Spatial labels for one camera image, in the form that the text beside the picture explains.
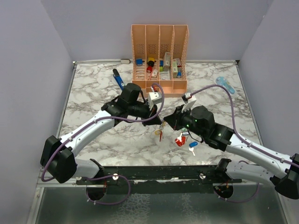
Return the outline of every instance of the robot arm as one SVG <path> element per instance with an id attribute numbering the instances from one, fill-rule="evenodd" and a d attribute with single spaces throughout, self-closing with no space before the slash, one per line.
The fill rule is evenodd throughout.
<path id="1" fill-rule="evenodd" d="M 215 123 L 213 113 L 204 106 L 197 106 L 191 110 L 191 106 L 196 101 L 194 96 L 188 100 L 183 96 L 183 100 L 185 105 L 178 106 L 173 114 L 164 118 L 174 130 L 186 128 L 201 136 L 210 147 L 240 155 L 258 165 L 222 159 L 218 164 L 219 170 L 232 179 L 272 183 L 278 193 L 292 199 L 299 199 L 297 154 L 290 157 L 253 143 L 236 134 L 233 129 Z M 249 144 L 245 144 L 237 135 Z"/>
<path id="2" fill-rule="evenodd" d="M 157 113 L 157 105 L 162 102 L 161 93 L 152 92 L 148 100 L 137 101 L 141 88 L 129 83 L 121 95 L 105 103 L 89 121 L 76 130 L 57 139 L 50 136 L 43 149 L 41 165 L 46 166 L 51 156 L 61 147 L 54 159 L 49 163 L 49 173 L 59 182 L 64 183 L 72 177 L 94 178 L 103 175 L 103 167 L 95 160 L 75 159 L 79 152 L 103 132 L 126 120 L 128 115 L 140 117 L 143 125 L 160 125 L 162 122 Z"/>

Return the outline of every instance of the metal frame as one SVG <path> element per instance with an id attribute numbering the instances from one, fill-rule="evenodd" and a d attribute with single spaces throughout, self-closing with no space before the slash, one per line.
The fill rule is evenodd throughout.
<path id="1" fill-rule="evenodd" d="M 246 100 L 247 100 L 248 105 L 249 105 L 249 109 L 250 109 L 250 112 L 251 112 L 251 115 L 252 115 L 252 118 L 253 118 L 253 122 L 254 122 L 254 125 L 255 125 L 255 128 L 256 128 L 256 131 L 257 131 L 258 138 L 260 140 L 261 145 L 263 145 L 263 140 L 262 140 L 262 137 L 260 135 L 258 125 L 256 123 L 256 120 L 255 120 L 255 117 L 254 117 L 254 114 L 253 114 L 253 111 L 252 111 L 252 107 L 251 107 L 250 101 L 248 99 L 246 88 L 243 84 L 242 77 L 241 77 L 240 72 L 239 72 L 239 67 L 238 67 L 238 64 L 236 63 L 236 61 L 235 60 L 224 60 L 224 61 L 223 60 L 219 60 L 219 61 L 217 61 L 217 60 L 211 60 L 211 61 L 209 61 L 209 60 L 187 60 L 186 62 L 187 63 L 234 63 L 235 64 L 235 66 L 237 68 L 239 78 L 241 80 L 242 87 L 243 87 L 244 92 L 245 92 L 245 97 L 246 97 Z M 72 83 L 73 83 L 74 76 L 75 76 L 75 73 L 76 73 L 77 65 L 78 64 L 86 64 L 86 63 L 120 63 L 120 59 L 119 60 L 117 60 L 117 59 L 115 59 L 115 60 L 89 60 L 89 61 L 73 62 L 74 68 L 73 68 L 73 72 L 72 72 L 71 82 L 70 82 L 70 85 L 69 85 L 69 88 L 68 88 L 68 91 L 67 91 L 67 96 L 65 98 L 62 114 L 61 114 L 61 117 L 60 117 L 60 120 L 59 120 L 59 126 L 58 126 L 58 130 L 57 130 L 57 133 L 56 133 L 57 137 L 60 134 L 62 122 L 63 122 L 63 119 L 64 119 L 64 113 L 65 113 L 65 109 L 67 107 L 68 99 L 69 99 L 69 96 L 70 96 L 71 87 L 72 87 Z M 72 178 L 64 184 L 60 184 L 60 183 L 58 183 L 54 180 L 51 181 L 51 182 L 43 183 L 40 179 L 40 176 L 39 176 L 39 179 L 37 181 L 37 186 L 36 186 L 36 192 L 35 192 L 34 200 L 33 200 L 33 203 L 32 203 L 31 209 L 30 209 L 27 224 L 32 224 L 32 223 L 36 222 L 39 207 L 40 207 L 42 197 L 43 197 L 44 188 L 46 188 L 46 187 L 76 187 L 77 186 L 76 181 L 77 180 L 75 178 Z M 247 184 L 255 184 L 255 183 L 244 181 L 244 182 L 239 183 L 239 184 L 247 185 Z M 104 186 L 103 185 L 88 185 L 88 187 L 90 188 L 90 187 L 104 187 Z M 287 219 L 288 224 L 295 224 L 296 219 L 294 218 L 294 215 L 290 212 L 291 211 L 290 203 L 286 200 L 285 197 L 283 197 L 279 194 L 278 194 L 278 196 L 279 196 L 279 199 L 280 199 L 280 202 L 281 202 L 281 205 L 282 205 L 282 208 L 283 208 L 283 211 L 284 211 L 284 214 L 285 214 L 285 217 Z"/>
<path id="2" fill-rule="evenodd" d="M 36 188 L 29 216 L 27 219 L 27 224 L 36 223 L 37 214 L 43 198 L 43 190 L 44 188 Z"/>
<path id="3" fill-rule="evenodd" d="M 235 63 L 235 60 L 186 60 L 186 63 Z M 87 60 L 87 61 L 75 61 L 77 64 L 93 64 L 93 63 L 121 63 L 120 59 L 110 59 L 110 60 Z"/>

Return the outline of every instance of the gray wall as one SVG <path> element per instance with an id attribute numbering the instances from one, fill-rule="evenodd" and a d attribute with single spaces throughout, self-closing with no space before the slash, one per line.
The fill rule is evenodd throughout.
<path id="1" fill-rule="evenodd" d="M 39 0 L 0 3 L 0 222 L 25 223 L 72 62 Z"/>
<path id="2" fill-rule="evenodd" d="M 298 0 L 273 1 L 240 61 L 240 73 L 264 144 L 299 153 Z M 299 202 L 292 203 L 298 215 Z"/>
<path id="3" fill-rule="evenodd" d="M 73 60 L 132 58 L 131 24 L 188 24 L 188 59 L 241 59 L 272 0 L 42 0 Z"/>

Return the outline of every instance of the blue object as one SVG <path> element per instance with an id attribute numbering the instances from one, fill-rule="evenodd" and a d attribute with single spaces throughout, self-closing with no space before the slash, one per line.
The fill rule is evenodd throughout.
<path id="1" fill-rule="evenodd" d="M 121 90 L 123 90 L 123 88 L 125 87 L 125 84 L 123 83 L 120 74 L 118 73 L 117 69 L 113 69 L 113 77 L 116 80 L 117 84 L 119 85 L 119 87 L 121 88 Z"/>
<path id="2" fill-rule="evenodd" d="M 198 143 L 196 141 L 194 141 L 194 142 L 189 144 L 189 147 L 194 147 L 194 146 L 197 146 L 197 145 L 198 145 Z"/>
<path id="3" fill-rule="evenodd" d="M 142 65 L 142 59 L 141 58 L 136 59 L 136 64 L 137 64 L 137 66 L 141 66 Z"/>
<path id="4" fill-rule="evenodd" d="M 224 86 L 230 94 L 235 94 L 234 88 L 229 84 L 229 81 L 224 79 L 223 76 L 216 78 L 216 84 Z"/>

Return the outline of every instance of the light blue toy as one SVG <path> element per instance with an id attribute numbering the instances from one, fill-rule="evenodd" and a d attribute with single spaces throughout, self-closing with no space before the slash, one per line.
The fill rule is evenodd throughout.
<path id="1" fill-rule="evenodd" d="M 226 80 L 223 76 L 219 76 L 218 78 L 216 78 L 215 82 L 217 85 L 222 85 L 223 87 L 225 87 L 231 95 L 236 94 L 235 89 L 229 84 L 229 81 Z"/>

